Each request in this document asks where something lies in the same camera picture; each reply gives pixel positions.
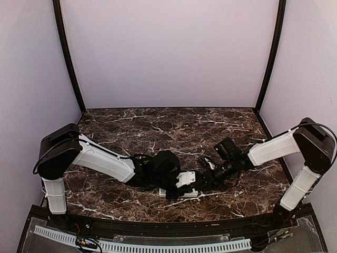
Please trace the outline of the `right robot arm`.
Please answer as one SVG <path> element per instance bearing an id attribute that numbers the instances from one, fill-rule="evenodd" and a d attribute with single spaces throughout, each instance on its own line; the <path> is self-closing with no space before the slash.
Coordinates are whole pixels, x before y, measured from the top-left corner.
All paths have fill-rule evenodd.
<path id="1" fill-rule="evenodd" d="M 278 205 L 281 208 L 269 216 L 270 226 L 279 229 L 288 222 L 288 212 L 297 207 L 335 163 L 336 134 L 327 126 L 304 118 L 293 128 L 263 140 L 245 152 L 230 138 L 223 139 L 214 149 L 223 163 L 217 164 L 209 157 L 199 159 L 199 164 L 206 170 L 204 187 L 291 154 L 302 155 L 304 165 L 280 199 Z"/>

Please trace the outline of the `black frame post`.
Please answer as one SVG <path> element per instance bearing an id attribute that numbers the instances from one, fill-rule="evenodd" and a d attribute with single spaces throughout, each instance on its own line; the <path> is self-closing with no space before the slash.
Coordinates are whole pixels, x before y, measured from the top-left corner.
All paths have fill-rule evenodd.
<path id="1" fill-rule="evenodd" d="M 67 41 L 66 30 L 65 30 L 64 20 L 63 20 L 61 1 L 52 0 L 52 3 L 53 3 L 56 27 L 58 31 L 58 36 L 59 36 L 59 40 L 60 40 L 60 44 L 61 44 L 61 48 L 63 52 L 63 58 L 66 64 L 68 76 L 70 78 L 70 82 L 71 82 L 72 89 L 73 89 L 73 92 L 76 98 L 77 105 L 80 109 L 81 114 L 83 114 L 86 112 L 86 106 L 85 106 L 84 99 L 80 91 L 80 86 L 78 84 L 77 77 L 75 74 L 75 69 L 74 69 L 73 62 L 72 62 L 72 57 L 71 57 L 70 48 L 69 48 L 68 41 Z"/>
<path id="2" fill-rule="evenodd" d="M 286 9 L 286 0 L 279 0 L 270 53 L 269 53 L 264 77 L 262 80 L 259 96 L 257 98 L 257 102 L 254 108 L 257 114 L 259 114 L 261 111 L 264 99 L 266 97 L 267 89 L 268 89 L 268 86 L 271 80 L 271 76 L 272 76 L 272 72 L 273 72 L 273 68 L 274 68 L 274 64 L 275 64 L 275 60 L 277 56 L 277 51 L 279 48 L 279 42 L 280 42 L 280 38 L 282 34 L 285 9 Z"/>

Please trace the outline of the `left black frame post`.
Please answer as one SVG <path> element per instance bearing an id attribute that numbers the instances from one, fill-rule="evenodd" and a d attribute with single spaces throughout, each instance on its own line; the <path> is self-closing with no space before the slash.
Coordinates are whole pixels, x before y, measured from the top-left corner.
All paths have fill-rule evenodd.
<path id="1" fill-rule="evenodd" d="M 60 40 L 60 44 L 61 44 L 61 48 L 63 52 L 63 58 L 66 64 L 68 76 L 70 78 L 70 82 L 71 82 L 72 89 L 73 89 L 73 92 L 76 98 L 77 105 L 80 109 L 81 114 L 83 114 L 86 112 L 86 106 L 85 106 L 84 99 L 80 91 L 80 86 L 78 84 L 77 77 L 75 74 L 75 69 L 74 69 L 73 62 L 72 62 L 72 57 L 71 57 L 70 48 L 69 48 L 68 41 L 67 41 L 66 30 L 65 30 L 64 20 L 63 20 L 61 1 L 52 0 L 52 3 L 53 3 L 56 27 L 58 31 L 58 36 L 59 36 L 59 40 Z"/>

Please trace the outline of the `white remote control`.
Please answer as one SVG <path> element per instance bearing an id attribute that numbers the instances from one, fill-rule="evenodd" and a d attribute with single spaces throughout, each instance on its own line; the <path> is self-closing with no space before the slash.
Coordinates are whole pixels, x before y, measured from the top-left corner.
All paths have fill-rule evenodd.
<path id="1" fill-rule="evenodd" d="M 159 197 L 164 198 L 165 194 L 166 194 L 166 190 L 159 188 Z M 192 189 L 191 192 L 186 193 L 185 195 L 179 198 L 195 198 L 197 196 L 198 196 L 198 191 L 196 191 L 195 189 Z"/>

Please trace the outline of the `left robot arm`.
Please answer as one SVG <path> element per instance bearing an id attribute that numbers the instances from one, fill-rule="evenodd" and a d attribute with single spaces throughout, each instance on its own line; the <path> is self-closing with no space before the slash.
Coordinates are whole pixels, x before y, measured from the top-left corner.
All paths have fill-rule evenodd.
<path id="1" fill-rule="evenodd" d="M 53 220 L 63 230 L 74 226 L 67 213 L 63 176 L 70 165 L 83 166 L 115 178 L 133 187 L 164 189 L 166 199 L 177 199 L 194 191 L 192 171 L 181 171 L 178 157 L 171 151 L 155 156 L 123 156 L 104 148 L 81 134 L 78 125 L 70 123 L 41 140 L 39 159 L 33 169 L 43 181 Z"/>

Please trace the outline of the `black front rail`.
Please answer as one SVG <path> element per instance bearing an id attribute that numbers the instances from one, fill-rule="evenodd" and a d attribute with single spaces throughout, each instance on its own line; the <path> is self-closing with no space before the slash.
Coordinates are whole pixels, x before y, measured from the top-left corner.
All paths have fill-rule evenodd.
<path id="1" fill-rule="evenodd" d="M 49 221 L 46 208 L 32 205 L 28 216 L 42 219 L 50 226 L 76 232 L 76 223 L 80 234 L 94 238 L 113 238 L 116 235 L 139 237 L 193 237 L 229 234 L 231 237 L 258 237 L 272 231 L 271 227 L 258 227 L 253 223 L 262 223 L 272 218 L 271 213 L 246 218 L 178 223 L 131 222 L 111 219 L 100 219 L 88 216 L 67 214 L 64 218 L 55 216 Z"/>

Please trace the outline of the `right black frame post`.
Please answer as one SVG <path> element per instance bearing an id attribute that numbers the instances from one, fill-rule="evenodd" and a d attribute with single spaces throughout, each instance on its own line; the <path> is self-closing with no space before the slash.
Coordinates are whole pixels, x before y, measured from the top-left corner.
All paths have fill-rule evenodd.
<path id="1" fill-rule="evenodd" d="M 267 89 L 268 89 L 268 86 L 271 80 L 271 76 L 272 76 L 272 72 L 273 72 L 273 68 L 274 68 L 274 64 L 275 64 L 275 60 L 277 56 L 277 51 L 279 48 L 279 42 L 280 42 L 280 38 L 282 34 L 285 9 L 286 9 L 286 0 L 279 0 L 270 53 L 269 53 L 264 77 L 262 80 L 259 96 L 257 98 L 257 102 L 254 108 L 257 114 L 259 114 L 261 111 L 264 99 L 266 97 Z"/>

